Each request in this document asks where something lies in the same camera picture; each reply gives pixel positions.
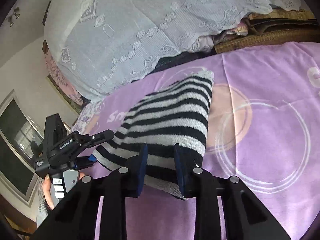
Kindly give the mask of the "person's left hand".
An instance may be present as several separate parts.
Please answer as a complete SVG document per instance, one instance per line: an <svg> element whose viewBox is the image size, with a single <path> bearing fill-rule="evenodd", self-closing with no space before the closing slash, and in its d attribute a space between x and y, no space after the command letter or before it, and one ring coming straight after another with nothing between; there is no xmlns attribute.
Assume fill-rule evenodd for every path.
<svg viewBox="0 0 320 240"><path fill-rule="evenodd" d="M67 170L62 174L47 174L42 182L42 191L50 210L54 209L79 179L85 176L77 170Z"/></svg>

